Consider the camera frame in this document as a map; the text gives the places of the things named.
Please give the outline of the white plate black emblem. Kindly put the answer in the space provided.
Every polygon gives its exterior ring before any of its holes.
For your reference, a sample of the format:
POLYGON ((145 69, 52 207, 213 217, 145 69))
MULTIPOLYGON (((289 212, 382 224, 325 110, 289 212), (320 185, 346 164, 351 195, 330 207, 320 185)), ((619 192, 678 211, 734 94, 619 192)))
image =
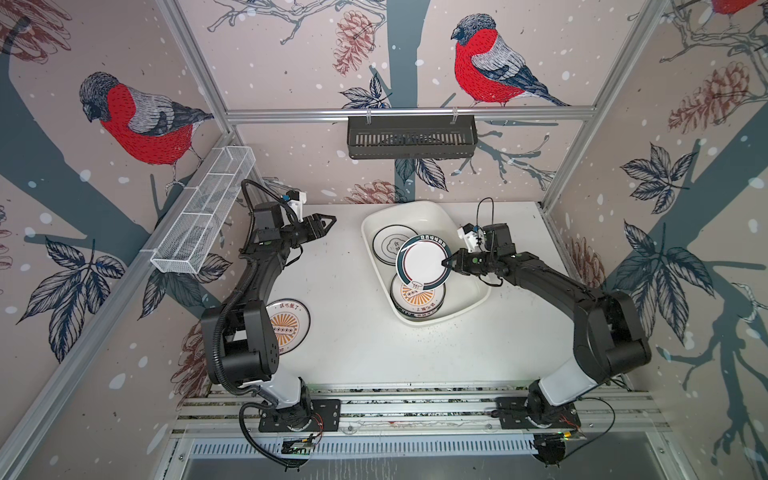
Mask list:
POLYGON ((371 242, 374 258, 385 265, 394 266, 402 245, 416 235, 414 229, 401 224, 383 227, 371 242))

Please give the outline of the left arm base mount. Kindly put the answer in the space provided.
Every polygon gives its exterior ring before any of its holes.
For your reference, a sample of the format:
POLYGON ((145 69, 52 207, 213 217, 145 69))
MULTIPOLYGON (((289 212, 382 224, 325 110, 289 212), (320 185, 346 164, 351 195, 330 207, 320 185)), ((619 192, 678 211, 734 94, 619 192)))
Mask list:
POLYGON ((298 404, 261 414, 260 433, 337 432, 341 417, 339 399, 301 400, 298 404))

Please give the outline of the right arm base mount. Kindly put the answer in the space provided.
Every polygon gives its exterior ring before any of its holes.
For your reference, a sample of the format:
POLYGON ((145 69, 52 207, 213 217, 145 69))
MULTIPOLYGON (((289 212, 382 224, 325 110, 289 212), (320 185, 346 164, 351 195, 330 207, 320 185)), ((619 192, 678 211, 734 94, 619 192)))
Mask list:
POLYGON ((581 421, 575 405, 552 406, 543 397, 526 396, 497 397, 490 411, 492 418, 500 421, 503 429, 558 429, 579 430, 581 421))

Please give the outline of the orange sunburst plate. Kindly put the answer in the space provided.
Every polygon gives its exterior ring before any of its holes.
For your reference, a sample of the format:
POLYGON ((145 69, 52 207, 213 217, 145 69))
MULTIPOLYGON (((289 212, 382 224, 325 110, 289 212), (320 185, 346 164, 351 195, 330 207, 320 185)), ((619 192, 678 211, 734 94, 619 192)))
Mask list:
POLYGON ((295 350, 306 339, 311 328, 311 314, 301 301, 277 300, 267 306, 267 314, 281 355, 295 350))
POLYGON ((405 317, 423 319, 434 315, 444 304, 445 285, 433 290, 414 290, 395 275, 390 283, 389 295, 395 309, 405 317))

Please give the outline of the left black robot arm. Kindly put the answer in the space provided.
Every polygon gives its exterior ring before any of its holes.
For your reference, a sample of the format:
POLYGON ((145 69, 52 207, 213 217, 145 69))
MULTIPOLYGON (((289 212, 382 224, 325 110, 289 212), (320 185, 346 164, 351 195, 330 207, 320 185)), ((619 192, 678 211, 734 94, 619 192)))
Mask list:
POLYGON ((315 213, 286 225, 277 210, 253 214, 240 251, 246 269, 230 296, 207 309, 200 321, 211 382, 234 396, 259 397, 255 406, 287 430, 314 426, 315 412, 303 379, 276 378, 279 342, 267 300, 290 252, 325 237, 336 222, 332 215, 315 213))

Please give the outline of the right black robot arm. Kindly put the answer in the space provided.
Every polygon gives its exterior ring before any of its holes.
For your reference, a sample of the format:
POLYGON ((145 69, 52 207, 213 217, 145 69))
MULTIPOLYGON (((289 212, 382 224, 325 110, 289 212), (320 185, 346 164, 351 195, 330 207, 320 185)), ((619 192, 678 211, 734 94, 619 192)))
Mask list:
POLYGON ((588 287, 538 256, 519 252, 505 224, 466 224, 457 234, 465 246, 443 266, 465 276, 493 274, 536 294, 573 322, 571 357, 528 387, 525 407, 534 425, 549 426, 583 394, 650 362, 648 336, 630 295, 588 287))

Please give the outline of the green red ring plate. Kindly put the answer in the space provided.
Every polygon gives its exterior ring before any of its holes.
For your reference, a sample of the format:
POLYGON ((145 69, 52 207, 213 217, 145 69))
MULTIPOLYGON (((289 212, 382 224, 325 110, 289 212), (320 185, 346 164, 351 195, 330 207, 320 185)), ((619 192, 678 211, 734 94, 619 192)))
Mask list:
POLYGON ((440 237, 420 234, 408 239, 399 249, 395 267, 400 281, 416 291, 431 291, 442 286, 450 271, 443 261, 451 256, 448 244, 440 237))

